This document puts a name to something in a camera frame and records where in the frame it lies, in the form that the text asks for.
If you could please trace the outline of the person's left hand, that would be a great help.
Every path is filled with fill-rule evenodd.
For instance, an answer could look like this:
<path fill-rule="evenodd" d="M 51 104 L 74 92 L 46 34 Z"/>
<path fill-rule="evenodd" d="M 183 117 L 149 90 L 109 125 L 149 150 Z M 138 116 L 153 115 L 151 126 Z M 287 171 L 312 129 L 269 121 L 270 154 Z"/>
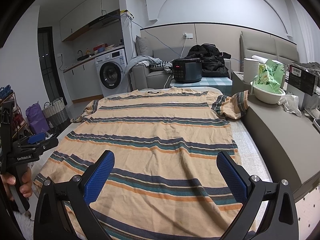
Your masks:
<path fill-rule="evenodd" d="M 3 181 L 3 185 L 8 198 L 11 201 L 14 201 L 14 197 L 12 196 L 10 191 L 10 186 L 14 186 L 16 184 L 16 178 L 11 174 L 6 173 L 6 174 L 1 174 L 1 179 Z M 31 189 L 31 186 L 32 186 L 31 169 L 29 167 L 27 168 L 27 171 L 22 176 L 22 182 L 23 184 L 20 186 L 20 193 L 25 198 L 29 198 L 33 194 L 33 191 Z"/>

